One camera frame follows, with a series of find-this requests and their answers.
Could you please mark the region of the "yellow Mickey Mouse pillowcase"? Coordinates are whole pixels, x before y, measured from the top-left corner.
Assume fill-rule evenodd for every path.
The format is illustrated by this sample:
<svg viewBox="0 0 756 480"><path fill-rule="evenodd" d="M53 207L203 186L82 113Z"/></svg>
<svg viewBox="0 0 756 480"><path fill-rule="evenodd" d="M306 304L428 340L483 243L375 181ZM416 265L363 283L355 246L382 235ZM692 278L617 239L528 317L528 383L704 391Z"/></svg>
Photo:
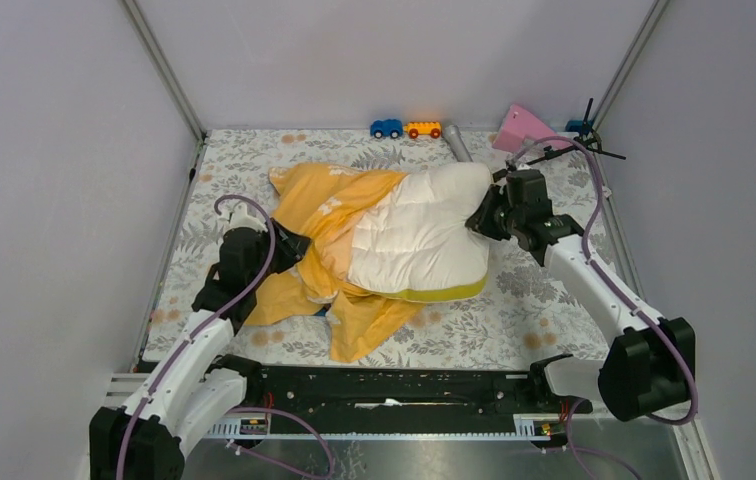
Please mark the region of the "yellow Mickey Mouse pillowcase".
<svg viewBox="0 0 756 480"><path fill-rule="evenodd" d="M263 281L248 325L272 325L326 305L332 317L330 358L354 362L418 316L423 304L375 294L347 278L355 225L405 176L329 163L270 169L278 194L274 220L311 244L296 266Z"/></svg>

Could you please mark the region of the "white pillow with yellow edge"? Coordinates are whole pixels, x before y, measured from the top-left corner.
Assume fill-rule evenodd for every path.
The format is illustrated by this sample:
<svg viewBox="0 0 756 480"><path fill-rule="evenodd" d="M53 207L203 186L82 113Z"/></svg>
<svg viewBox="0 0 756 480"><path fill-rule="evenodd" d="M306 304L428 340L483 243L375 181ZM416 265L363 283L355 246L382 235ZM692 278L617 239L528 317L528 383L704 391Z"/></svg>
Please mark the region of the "white pillow with yellow edge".
<svg viewBox="0 0 756 480"><path fill-rule="evenodd" d="M490 241L466 227L492 184L489 168L455 162L406 175L353 228L346 279L387 298L465 300L487 283Z"/></svg>

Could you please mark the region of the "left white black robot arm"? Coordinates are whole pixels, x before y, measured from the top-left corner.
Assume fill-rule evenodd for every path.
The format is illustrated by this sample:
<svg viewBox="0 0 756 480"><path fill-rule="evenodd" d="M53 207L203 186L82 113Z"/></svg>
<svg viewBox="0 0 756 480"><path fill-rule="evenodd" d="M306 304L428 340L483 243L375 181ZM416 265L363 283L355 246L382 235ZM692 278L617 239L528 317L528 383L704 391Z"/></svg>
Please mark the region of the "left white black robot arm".
<svg viewBox="0 0 756 480"><path fill-rule="evenodd" d="M228 410L261 404L261 380L214 359L255 310L263 281L292 269L310 244L276 220L224 234L219 259L166 358L120 406L101 407L92 417L90 478L179 479L189 454Z"/></svg>

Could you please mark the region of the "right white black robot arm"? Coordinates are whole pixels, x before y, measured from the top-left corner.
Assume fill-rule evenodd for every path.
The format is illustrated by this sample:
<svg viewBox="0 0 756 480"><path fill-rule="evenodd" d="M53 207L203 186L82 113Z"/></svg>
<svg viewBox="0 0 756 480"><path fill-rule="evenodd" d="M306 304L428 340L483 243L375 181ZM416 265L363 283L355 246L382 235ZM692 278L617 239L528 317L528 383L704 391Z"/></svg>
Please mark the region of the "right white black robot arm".
<svg viewBox="0 0 756 480"><path fill-rule="evenodd" d="M695 331L683 318L666 318L601 260L588 228L557 215L543 174L501 170L467 227L494 240L514 239L589 313L603 334L604 360L561 354L534 363L529 402L551 412L567 397L601 402L620 421L688 404L682 423L698 409Z"/></svg>

